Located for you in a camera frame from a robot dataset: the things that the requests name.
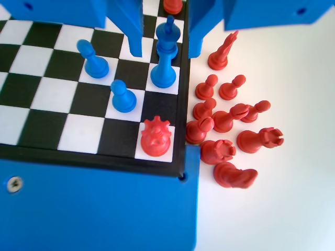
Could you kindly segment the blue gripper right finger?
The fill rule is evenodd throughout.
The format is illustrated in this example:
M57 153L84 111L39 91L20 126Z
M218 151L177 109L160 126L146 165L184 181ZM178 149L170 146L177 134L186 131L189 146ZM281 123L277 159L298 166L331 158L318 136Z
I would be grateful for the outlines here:
M222 20L225 31L312 24L333 5L328 0L188 1L188 56L200 56L204 36Z

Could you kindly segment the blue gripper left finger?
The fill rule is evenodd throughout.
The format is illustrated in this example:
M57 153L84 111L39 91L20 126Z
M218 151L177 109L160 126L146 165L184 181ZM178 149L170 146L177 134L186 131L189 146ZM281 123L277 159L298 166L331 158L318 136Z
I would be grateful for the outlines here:
M104 28L109 18L128 38L130 53L142 56L143 1L4 1L18 20Z

